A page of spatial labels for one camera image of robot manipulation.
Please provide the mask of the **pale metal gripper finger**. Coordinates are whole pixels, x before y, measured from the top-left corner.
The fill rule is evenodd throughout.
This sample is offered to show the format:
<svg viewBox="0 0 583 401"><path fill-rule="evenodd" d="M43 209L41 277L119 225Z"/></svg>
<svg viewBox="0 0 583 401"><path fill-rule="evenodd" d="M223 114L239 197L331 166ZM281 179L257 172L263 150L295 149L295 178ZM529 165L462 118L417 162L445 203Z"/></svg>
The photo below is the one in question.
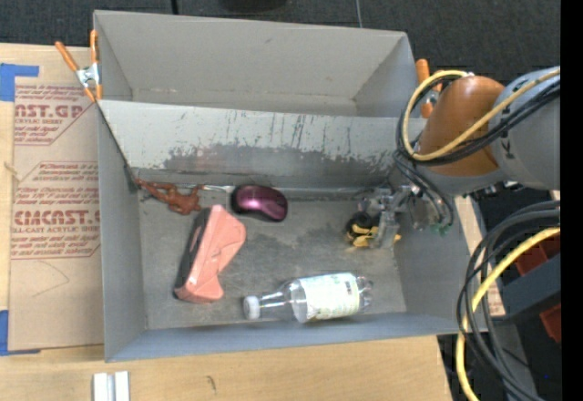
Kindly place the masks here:
<svg viewBox="0 0 583 401"><path fill-rule="evenodd" d="M382 211L379 220L378 245L380 247L393 247L398 233L398 221L391 211Z"/></svg>
<svg viewBox="0 0 583 401"><path fill-rule="evenodd" d="M359 212L368 215L377 215L382 211L389 211L392 208L393 194L374 193L359 199Z"/></svg>

